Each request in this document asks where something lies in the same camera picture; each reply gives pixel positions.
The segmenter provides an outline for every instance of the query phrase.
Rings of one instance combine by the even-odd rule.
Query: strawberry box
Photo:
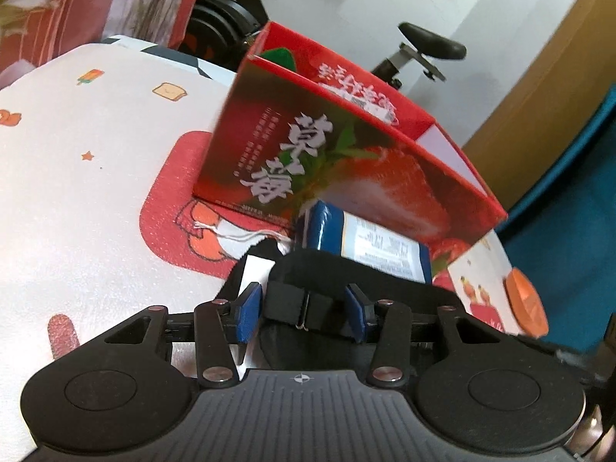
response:
[[[436,249],[506,217],[430,114],[275,22],[240,66],[193,191],[285,227],[322,199]]]

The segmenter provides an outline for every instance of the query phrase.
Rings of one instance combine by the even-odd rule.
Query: blue gripper pad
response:
[[[252,282],[246,287],[244,292],[236,299],[237,309],[235,312],[235,323],[237,325],[238,342],[248,343],[257,328],[259,315],[261,314],[261,301],[263,299],[263,288],[260,283]]]
[[[355,296],[350,285],[344,289],[346,299],[344,299],[344,309],[346,311],[349,326],[353,332],[355,342],[365,342],[367,336],[366,316],[363,306]]]

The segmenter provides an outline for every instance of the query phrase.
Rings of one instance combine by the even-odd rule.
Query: bike seat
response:
[[[398,29],[422,55],[452,61],[460,61],[466,57],[466,47],[449,38],[409,22],[401,22]]]

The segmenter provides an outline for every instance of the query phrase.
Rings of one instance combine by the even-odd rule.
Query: wooden door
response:
[[[616,82],[616,0],[577,0],[464,145],[505,209],[563,153]]]

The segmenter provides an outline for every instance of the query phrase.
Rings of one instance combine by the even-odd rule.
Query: white wall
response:
[[[468,48],[448,81],[419,80],[409,97],[462,145],[549,41],[575,0],[479,0],[453,33]]]
[[[434,61],[447,81],[418,64],[401,92],[431,112],[462,145],[488,118],[549,40],[575,0],[263,0],[270,18],[365,69],[391,55],[408,21],[466,45],[466,60]]]
[[[477,0],[263,0],[269,16],[333,51],[372,69],[403,40],[398,23],[412,22],[451,35]],[[443,67],[445,75],[454,65]],[[407,67],[399,78],[407,92],[421,68]]]

